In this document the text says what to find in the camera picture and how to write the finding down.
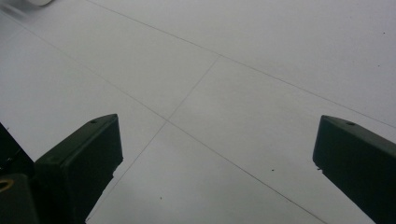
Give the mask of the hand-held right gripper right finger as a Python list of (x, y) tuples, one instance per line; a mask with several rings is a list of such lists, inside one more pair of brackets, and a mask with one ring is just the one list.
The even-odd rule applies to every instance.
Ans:
[(396, 224), (396, 144), (359, 124), (320, 118), (313, 162), (375, 224)]

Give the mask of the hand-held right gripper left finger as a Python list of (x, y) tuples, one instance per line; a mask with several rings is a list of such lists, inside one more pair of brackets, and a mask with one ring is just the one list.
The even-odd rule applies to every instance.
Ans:
[(123, 161), (119, 117), (88, 121), (35, 162), (35, 173), (67, 224), (85, 224)]

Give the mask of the white plastic bin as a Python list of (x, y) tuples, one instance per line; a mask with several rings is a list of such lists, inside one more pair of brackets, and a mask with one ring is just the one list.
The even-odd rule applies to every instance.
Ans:
[(43, 7), (53, 0), (26, 0), (27, 2), (31, 3), (34, 6)]

